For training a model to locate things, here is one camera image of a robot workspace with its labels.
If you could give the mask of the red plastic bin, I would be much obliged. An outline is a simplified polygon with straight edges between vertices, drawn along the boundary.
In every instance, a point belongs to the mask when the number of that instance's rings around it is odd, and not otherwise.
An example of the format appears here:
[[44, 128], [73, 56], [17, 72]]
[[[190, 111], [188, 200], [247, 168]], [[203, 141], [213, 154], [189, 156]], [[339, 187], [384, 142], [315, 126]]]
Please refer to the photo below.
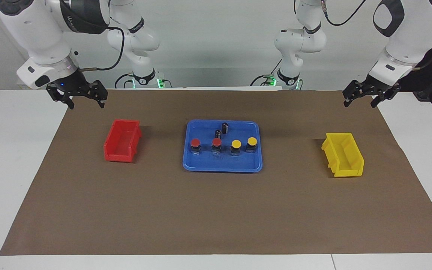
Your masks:
[[115, 119], [103, 144], [105, 160], [131, 163], [141, 137], [139, 121]]

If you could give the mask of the yellow plastic bin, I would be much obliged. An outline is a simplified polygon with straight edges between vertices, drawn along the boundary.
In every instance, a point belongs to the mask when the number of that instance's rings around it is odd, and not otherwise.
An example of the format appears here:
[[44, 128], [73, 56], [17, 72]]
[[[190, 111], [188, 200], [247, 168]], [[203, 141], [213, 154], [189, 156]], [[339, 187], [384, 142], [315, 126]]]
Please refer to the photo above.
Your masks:
[[352, 133], [326, 133], [322, 150], [334, 177], [360, 177], [365, 160]]

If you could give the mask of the blue plastic tray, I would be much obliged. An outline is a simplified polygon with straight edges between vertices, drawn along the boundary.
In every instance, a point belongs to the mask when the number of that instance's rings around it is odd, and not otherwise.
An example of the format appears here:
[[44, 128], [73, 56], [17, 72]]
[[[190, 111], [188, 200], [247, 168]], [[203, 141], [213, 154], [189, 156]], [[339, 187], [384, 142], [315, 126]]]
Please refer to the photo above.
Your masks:
[[[221, 130], [224, 122], [229, 124], [227, 134], [222, 134], [222, 151], [212, 153], [211, 145], [216, 130]], [[255, 153], [246, 152], [247, 139], [255, 137], [258, 147]], [[190, 151], [190, 141], [198, 138], [201, 141], [201, 152], [194, 155]], [[233, 140], [242, 143], [238, 156], [230, 155]], [[182, 164], [188, 171], [210, 171], [224, 173], [257, 173], [263, 167], [263, 156], [259, 126], [253, 121], [228, 120], [192, 120], [187, 123]]]

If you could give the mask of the brown table mat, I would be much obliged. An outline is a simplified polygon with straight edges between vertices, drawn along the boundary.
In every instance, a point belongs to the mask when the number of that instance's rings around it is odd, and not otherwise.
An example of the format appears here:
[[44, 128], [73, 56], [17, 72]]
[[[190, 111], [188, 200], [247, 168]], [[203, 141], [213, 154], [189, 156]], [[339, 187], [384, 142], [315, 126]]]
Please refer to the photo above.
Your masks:
[[[75, 98], [0, 255], [432, 252], [432, 202], [370, 97], [338, 91], [110, 91]], [[115, 119], [137, 120], [131, 163], [106, 161]], [[258, 173], [182, 166], [193, 119], [254, 121]], [[326, 133], [352, 133], [360, 177], [334, 177]]]

